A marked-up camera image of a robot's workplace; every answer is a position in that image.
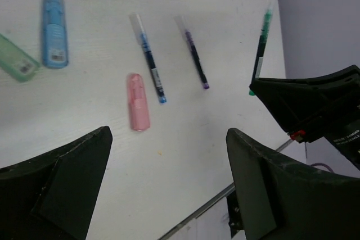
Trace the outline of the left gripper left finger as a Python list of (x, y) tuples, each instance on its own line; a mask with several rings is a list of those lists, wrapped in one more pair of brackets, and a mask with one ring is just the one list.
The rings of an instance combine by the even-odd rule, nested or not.
[(86, 239), (112, 141), (102, 126), (1, 168), (1, 239)]

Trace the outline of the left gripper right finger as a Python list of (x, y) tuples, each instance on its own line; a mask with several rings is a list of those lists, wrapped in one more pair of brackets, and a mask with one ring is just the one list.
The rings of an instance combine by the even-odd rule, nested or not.
[(236, 128), (226, 135), (247, 239), (358, 239), (359, 179), (270, 149)]

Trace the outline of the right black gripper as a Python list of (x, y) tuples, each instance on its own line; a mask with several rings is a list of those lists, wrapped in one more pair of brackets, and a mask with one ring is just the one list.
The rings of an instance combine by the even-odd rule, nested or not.
[(324, 137), (359, 169), (358, 66), (316, 78), (257, 78), (250, 89), (291, 139)]

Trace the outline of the green gel pen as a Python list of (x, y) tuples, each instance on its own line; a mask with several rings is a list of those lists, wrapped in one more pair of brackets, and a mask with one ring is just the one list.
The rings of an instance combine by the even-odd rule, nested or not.
[(277, 0), (268, 0), (265, 13), (263, 15), (262, 27), (260, 30), (259, 42), (256, 51), (256, 57), (254, 62), (253, 74), (251, 76), (251, 83), (255, 79), (259, 78), (260, 71), (262, 68), (264, 52), (267, 45), (267, 39), (269, 34), (270, 25), (273, 18), (273, 10)]

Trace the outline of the green correction tape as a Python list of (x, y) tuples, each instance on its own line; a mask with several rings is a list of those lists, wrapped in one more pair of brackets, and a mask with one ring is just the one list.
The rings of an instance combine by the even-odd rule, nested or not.
[(1, 69), (19, 82), (31, 80), (40, 63), (1, 34)]

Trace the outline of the purple gel pen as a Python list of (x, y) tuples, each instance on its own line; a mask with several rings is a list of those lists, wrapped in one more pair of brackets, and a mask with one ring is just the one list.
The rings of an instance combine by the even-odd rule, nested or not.
[(202, 87), (204, 89), (209, 89), (209, 83), (206, 78), (206, 75), (203, 71), (203, 68), (200, 63), (200, 57), (198, 55), (194, 40), (192, 38), (192, 34), (190, 32), (189, 27), (187, 26), (185, 22), (185, 18), (183, 16), (176, 16), (175, 22), (178, 25), (178, 28), (183, 36), (184, 41), (187, 43), (188, 49), (190, 51), (191, 57), (193, 59), (193, 62), (195, 64), (196, 71), (199, 75), (200, 81), (202, 83)]

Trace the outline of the blue gel pen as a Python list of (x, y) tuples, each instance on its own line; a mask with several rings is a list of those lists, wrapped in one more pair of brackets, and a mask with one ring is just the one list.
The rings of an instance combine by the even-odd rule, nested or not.
[(134, 31), (134, 34), (136, 36), (138, 44), (141, 46), (143, 54), (145, 56), (151, 78), (155, 87), (155, 91), (157, 94), (157, 98), (161, 104), (165, 104), (167, 102), (164, 88), (160, 80), (160, 76), (158, 73), (158, 69), (155, 64), (155, 60), (152, 54), (152, 50), (149, 44), (149, 39), (147, 37), (145, 28), (143, 26), (141, 17), (137, 13), (133, 13), (129, 15), (130, 22), (132, 24), (132, 28)]

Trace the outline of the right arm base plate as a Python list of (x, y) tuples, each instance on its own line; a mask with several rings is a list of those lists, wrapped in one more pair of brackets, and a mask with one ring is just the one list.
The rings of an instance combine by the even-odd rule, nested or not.
[(229, 216), (229, 228), (231, 232), (231, 238), (233, 238), (239, 231), (244, 229), (242, 217), (240, 213), (240, 207), (237, 200), (236, 192), (233, 191), (227, 197), (227, 207)]

